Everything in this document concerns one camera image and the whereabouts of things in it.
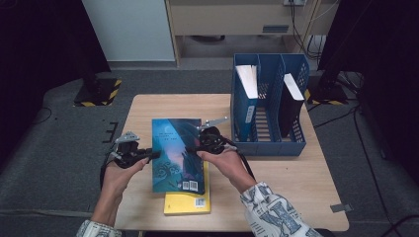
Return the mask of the beige wooden cabinet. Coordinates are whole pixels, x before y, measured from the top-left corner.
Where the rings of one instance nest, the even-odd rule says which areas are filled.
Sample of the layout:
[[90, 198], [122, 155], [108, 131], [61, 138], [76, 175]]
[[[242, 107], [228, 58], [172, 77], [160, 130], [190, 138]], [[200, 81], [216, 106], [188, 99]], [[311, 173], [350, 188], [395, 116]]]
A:
[[[312, 36], [326, 36], [341, 0], [165, 0], [175, 62], [181, 63], [184, 39], [191, 36], [279, 36], [286, 51], [302, 52]], [[264, 25], [289, 25], [285, 34], [264, 34]]]

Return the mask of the white panel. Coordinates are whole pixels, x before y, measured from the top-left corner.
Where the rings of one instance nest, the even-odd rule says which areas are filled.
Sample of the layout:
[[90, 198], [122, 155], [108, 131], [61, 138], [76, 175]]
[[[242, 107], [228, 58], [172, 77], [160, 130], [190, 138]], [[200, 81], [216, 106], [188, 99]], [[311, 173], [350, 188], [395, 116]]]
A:
[[165, 0], [82, 0], [109, 61], [174, 61]]

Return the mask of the person's right hand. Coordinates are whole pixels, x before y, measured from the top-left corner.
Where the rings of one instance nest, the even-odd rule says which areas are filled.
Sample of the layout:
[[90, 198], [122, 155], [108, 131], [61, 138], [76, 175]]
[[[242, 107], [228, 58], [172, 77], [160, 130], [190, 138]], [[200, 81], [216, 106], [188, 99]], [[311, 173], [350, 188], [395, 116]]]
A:
[[197, 154], [203, 160], [212, 163], [241, 194], [256, 185], [255, 179], [247, 172], [235, 151], [224, 150], [218, 155], [198, 151]]

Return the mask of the grey tape piece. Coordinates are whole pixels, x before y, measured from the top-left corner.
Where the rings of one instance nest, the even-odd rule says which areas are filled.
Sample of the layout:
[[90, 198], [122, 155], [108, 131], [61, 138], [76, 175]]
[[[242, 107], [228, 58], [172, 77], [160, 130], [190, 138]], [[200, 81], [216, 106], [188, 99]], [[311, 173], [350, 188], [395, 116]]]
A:
[[343, 204], [343, 203], [333, 204], [330, 206], [330, 208], [334, 213], [341, 212], [341, 211], [349, 212], [353, 210], [352, 206], [348, 203], [347, 204]]

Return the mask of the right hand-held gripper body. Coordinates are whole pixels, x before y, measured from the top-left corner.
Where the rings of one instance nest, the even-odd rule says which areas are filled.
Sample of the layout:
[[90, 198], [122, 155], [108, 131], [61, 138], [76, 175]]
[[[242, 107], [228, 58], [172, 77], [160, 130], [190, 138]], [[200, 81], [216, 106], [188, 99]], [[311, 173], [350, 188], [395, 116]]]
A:
[[197, 151], [206, 151], [211, 154], [220, 154], [224, 150], [225, 138], [220, 134], [218, 124], [226, 122], [228, 117], [206, 120], [206, 122], [197, 127], [199, 133], [200, 145]]

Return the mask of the black striped stand base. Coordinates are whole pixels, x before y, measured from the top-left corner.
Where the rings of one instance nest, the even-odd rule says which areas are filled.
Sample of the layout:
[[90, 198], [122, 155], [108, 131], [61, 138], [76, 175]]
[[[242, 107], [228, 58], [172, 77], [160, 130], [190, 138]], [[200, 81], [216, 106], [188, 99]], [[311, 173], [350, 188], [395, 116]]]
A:
[[117, 78], [99, 78], [96, 75], [84, 78], [73, 105], [75, 107], [109, 106], [121, 84], [122, 80]]
[[345, 105], [348, 97], [341, 85], [329, 82], [322, 76], [310, 76], [304, 92], [311, 105]]

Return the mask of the black book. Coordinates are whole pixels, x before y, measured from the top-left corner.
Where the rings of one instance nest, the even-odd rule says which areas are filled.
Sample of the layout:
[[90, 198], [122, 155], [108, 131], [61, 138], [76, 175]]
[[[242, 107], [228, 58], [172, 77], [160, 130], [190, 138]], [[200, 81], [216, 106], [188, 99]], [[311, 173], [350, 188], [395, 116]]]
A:
[[286, 74], [278, 115], [281, 137], [287, 137], [290, 133], [293, 122], [300, 113], [303, 101], [304, 97], [293, 76], [290, 73]]

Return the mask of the yellow book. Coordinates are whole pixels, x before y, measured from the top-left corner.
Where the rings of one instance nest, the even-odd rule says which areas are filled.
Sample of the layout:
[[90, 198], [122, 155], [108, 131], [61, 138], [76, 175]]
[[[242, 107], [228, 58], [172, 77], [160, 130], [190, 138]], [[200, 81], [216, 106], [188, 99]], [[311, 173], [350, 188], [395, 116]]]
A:
[[204, 163], [205, 193], [197, 195], [192, 193], [169, 192], [165, 194], [165, 215], [192, 215], [209, 214], [210, 205], [210, 172], [209, 163]]

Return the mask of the grey rectangular label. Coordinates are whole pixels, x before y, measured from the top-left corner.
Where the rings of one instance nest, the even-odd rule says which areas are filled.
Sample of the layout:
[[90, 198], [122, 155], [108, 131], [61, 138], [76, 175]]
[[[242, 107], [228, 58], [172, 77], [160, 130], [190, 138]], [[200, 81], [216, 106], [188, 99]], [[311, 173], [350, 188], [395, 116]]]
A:
[[264, 34], [285, 34], [289, 30], [289, 25], [264, 25]]

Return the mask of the person's left hand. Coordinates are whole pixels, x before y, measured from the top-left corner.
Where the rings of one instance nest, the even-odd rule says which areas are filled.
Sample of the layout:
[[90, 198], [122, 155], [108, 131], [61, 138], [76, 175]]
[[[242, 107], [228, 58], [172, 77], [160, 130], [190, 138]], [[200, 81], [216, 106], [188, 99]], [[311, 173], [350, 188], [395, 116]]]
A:
[[121, 198], [130, 179], [137, 172], [141, 171], [146, 166], [147, 162], [147, 159], [143, 159], [126, 169], [119, 167], [115, 162], [109, 163], [105, 170], [101, 197], [113, 200]]

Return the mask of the teal illustrated book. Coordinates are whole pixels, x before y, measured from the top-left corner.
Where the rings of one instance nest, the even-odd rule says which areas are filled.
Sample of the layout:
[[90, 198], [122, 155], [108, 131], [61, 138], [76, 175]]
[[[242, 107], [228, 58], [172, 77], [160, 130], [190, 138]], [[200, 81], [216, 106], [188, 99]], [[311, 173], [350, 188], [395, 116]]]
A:
[[152, 161], [155, 193], [187, 192], [203, 195], [204, 161], [196, 154], [200, 145], [199, 118], [154, 118], [152, 149], [160, 156]]

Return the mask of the black curtain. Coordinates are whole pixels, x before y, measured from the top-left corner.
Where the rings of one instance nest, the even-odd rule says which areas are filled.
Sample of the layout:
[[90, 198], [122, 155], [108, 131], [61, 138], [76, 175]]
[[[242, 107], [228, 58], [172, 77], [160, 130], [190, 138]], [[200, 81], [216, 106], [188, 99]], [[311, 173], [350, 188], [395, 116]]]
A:
[[44, 94], [79, 78], [59, 23], [95, 73], [110, 69], [82, 0], [0, 0], [0, 167], [11, 159]]
[[361, 73], [361, 100], [386, 156], [419, 185], [419, 0], [341, 0], [319, 69]]

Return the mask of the blue file rack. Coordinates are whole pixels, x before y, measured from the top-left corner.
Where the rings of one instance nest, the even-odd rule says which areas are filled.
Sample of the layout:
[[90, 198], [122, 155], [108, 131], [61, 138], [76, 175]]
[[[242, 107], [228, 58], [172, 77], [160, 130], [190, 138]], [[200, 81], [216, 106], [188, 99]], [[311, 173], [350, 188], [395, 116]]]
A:
[[256, 65], [258, 100], [251, 129], [246, 141], [240, 141], [236, 120], [237, 72], [231, 83], [231, 138], [246, 156], [297, 156], [305, 146], [299, 115], [287, 137], [281, 137], [278, 115], [284, 86], [284, 76], [290, 73], [301, 92], [309, 78], [309, 64], [299, 53], [237, 53], [233, 65]]

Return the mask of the light blue book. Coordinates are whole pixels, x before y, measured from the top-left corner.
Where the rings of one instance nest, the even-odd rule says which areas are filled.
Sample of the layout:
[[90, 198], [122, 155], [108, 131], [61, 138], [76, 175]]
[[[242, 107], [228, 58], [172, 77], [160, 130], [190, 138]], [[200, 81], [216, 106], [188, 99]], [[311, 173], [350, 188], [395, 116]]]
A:
[[251, 129], [258, 100], [257, 66], [237, 65], [238, 81], [236, 85], [236, 120], [240, 141], [246, 141]]

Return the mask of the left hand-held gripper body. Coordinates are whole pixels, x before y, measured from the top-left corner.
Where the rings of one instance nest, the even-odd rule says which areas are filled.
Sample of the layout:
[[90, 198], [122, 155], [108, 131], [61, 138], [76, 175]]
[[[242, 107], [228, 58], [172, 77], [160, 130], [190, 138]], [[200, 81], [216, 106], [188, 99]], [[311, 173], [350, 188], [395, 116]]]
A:
[[138, 149], [138, 140], [139, 137], [131, 131], [115, 140], [117, 148], [112, 152], [112, 158], [119, 167], [129, 168], [141, 159], [145, 150]]

